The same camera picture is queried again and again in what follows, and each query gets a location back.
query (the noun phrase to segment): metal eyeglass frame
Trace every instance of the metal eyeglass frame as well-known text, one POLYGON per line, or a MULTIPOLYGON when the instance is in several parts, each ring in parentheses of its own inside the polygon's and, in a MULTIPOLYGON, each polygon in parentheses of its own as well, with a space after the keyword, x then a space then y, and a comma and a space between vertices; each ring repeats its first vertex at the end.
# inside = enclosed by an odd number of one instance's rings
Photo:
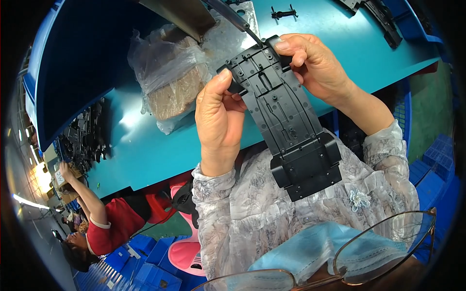
MULTIPOLYGON (((347 268, 345 266, 341 267, 340 270, 337 270, 336 268, 336 259, 333 261, 333 270, 335 272, 336 275, 333 275, 331 277, 328 277, 326 279, 322 279, 322 280, 319 280, 319 281, 315 281, 315 282, 312 282, 312 283, 309 283, 309 284, 306 284, 306 285, 301 285, 301 286, 298 286, 297 283, 296 283, 296 280, 293 276, 293 274, 291 274, 290 272, 286 271, 286 270, 281 270, 281 269, 275 269, 275 271, 280 271, 280 272, 283 272, 283 273, 286 273, 290 276, 290 278, 293 280, 293 288, 290 290, 290 291, 309 291, 313 288, 316 288, 316 287, 320 287, 320 286, 324 286, 324 285, 327 285, 327 284, 332 284, 332 283, 335 283, 337 281, 341 281, 343 284, 346 284, 346 285, 350 285, 350 286, 357 286, 357 285, 362 285, 364 283, 367 283, 371 280, 374 280, 374 279, 377 279, 377 278, 380 278, 380 277, 383 277, 385 275, 388 275, 390 274, 393 270, 395 270, 397 267, 399 267, 402 263, 404 263, 407 259, 409 259, 415 252, 416 250, 418 249, 418 247, 424 242, 425 238, 427 237, 427 235, 430 234, 431 236, 431 243, 430 243, 430 248, 429 248, 429 261, 432 257, 432 253, 433 253, 433 247, 434 247, 434 234, 435 234, 435 221, 437 219, 437 209, 434 207, 430 210, 427 210, 427 211, 419 211, 419 210, 414 210, 414 211, 406 211, 406 212, 402 212, 402 213, 398 213, 398 214, 395 214, 395 215, 392 215, 391 217, 389 218, 386 218, 380 222, 378 222, 377 224, 371 226, 370 228, 364 230, 363 232, 361 232, 360 234, 358 234, 357 236, 355 236, 354 238, 352 238, 350 241, 348 241, 347 243, 345 243, 339 250, 338 252, 335 254, 335 258, 338 257, 338 255, 341 253, 341 251, 348 245, 350 244, 351 242, 355 241, 357 238, 359 238, 360 236, 364 235, 366 232, 370 231, 371 229, 375 228, 376 226, 384 223, 385 221, 389 220, 389 219, 392 219, 394 217, 397 217, 399 215, 402 215, 402 214, 407 214, 407 213, 425 213, 425 214, 428 214, 428 215, 431 215, 433 216, 433 219, 432 219, 432 222, 431 222, 431 225, 429 226, 429 230, 425 232, 424 236, 419 240, 419 242, 417 243, 417 245, 412 248, 412 250, 404 257, 404 259, 402 259, 400 262, 398 262, 397 264, 395 264, 393 267, 391 267, 388 271, 386 271, 385 273, 382 273, 370 280, 367 280, 367 281, 364 281, 364 282, 361 282, 361 283, 357 283, 357 284, 353 284, 353 283, 349 283, 349 282, 346 282, 344 280, 344 275, 345 273, 347 272, 347 268)), ((239 273, 239 274, 234 274, 233 276, 236 276, 236 275, 241 275, 241 274, 245 274, 245 273, 251 273, 251 272, 261 272, 261 271, 265 271, 265 270, 256 270, 256 271, 247 271, 247 272, 243 272, 243 273, 239 273)), ((206 284, 209 284, 211 283, 212 281, 214 280, 218 280, 218 279, 221 279, 221 278, 225 278, 225 277, 230 277, 232 275, 226 275, 226 276, 221 276, 221 277, 218 277, 218 278, 215 278, 213 280, 210 280, 210 281, 207 281, 199 286, 197 286, 196 288, 194 288, 192 291, 195 291, 195 290, 199 290, 198 288, 199 287, 202 287, 206 284)))

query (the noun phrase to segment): teal workbench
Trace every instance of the teal workbench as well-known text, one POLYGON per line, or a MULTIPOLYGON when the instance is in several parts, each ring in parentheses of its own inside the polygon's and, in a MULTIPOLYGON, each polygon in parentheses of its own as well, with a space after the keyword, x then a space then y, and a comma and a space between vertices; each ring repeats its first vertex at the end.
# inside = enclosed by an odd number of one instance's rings
MULTIPOLYGON (((253 0, 260 37, 274 34, 311 33, 334 52, 348 76, 367 92, 377 91, 436 62, 439 53, 431 43, 408 43, 392 50, 378 24, 364 9, 350 16, 331 0, 294 1, 299 18, 271 18, 275 11, 287 11, 289 3, 279 0, 253 0)), ((200 161, 200 143, 193 114, 185 125, 165 135, 156 120, 140 113, 142 99, 134 74, 121 73, 127 82, 106 95, 112 102, 113 157, 95 164, 88 173, 89 187, 104 197, 125 187, 137 190, 193 169, 200 161)), ((318 115, 332 108, 309 96, 318 115)), ((249 113, 241 139, 245 148, 262 141, 249 113)))

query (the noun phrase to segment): wrist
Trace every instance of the wrist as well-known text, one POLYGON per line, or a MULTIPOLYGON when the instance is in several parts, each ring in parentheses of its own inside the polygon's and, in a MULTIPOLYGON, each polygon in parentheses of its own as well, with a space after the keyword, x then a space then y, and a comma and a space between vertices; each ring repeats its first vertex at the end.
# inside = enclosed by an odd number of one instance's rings
POLYGON ((70 176, 69 176, 69 175, 66 175, 66 176, 63 176, 63 175, 62 175, 62 177, 63 177, 63 179, 65 179, 65 181, 68 182, 68 184, 70 184, 70 185, 72 185, 72 184, 75 182, 75 180, 76 180, 76 181, 78 180, 78 179, 75 178, 74 175, 70 175, 70 176))
POLYGON ((201 171, 209 177, 224 175, 232 170, 240 147, 209 149, 201 148, 201 171))
POLYGON ((347 111, 351 108, 352 104, 361 97, 362 89, 360 89, 352 80, 348 79, 345 85, 345 89, 342 90, 341 96, 338 98, 336 104, 333 107, 340 111, 347 111))

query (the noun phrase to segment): hand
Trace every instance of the hand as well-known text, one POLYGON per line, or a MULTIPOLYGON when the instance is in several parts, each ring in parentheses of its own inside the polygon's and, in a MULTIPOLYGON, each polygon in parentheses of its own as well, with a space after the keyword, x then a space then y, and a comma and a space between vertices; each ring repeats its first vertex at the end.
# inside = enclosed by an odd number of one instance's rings
POLYGON ((280 38, 282 41, 275 45, 275 51, 293 57, 291 67, 312 95, 337 108, 351 98, 357 86, 318 37, 284 34, 280 38))
POLYGON ((71 172, 69 165, 64 161, 60 162, 60 173, 66 182, 69 182, 71 179, 75 177, 75 175, 73 175, 73 172, 71 172))
POLYGON ((246 105, 227 91, 232 74, 224 69, 210 80, 196 100, 196 125, 201 142, 201 170, 220 176, 233 168, 240 151, 246 105))
POLYGON ((83 204, 84 204, 84 201, 82 200, 81 197, 76 198, 76 202, 78 202, 78 204, 79 204, 80 206, 83 206, 83 204))

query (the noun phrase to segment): plastic bag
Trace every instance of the plastic bag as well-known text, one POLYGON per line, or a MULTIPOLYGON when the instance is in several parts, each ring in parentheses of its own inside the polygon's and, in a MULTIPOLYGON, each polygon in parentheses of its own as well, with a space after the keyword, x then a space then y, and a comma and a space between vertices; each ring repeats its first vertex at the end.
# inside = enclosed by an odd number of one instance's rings
POLYGON ((206 55, 194 39, 164 40, 173 28, 164 26, 145 40, 134 31, 128 52, 128 63, 143 91, 141 113, 151 112, 165 134, 195 109, 197 94, 212 77, 206 55))

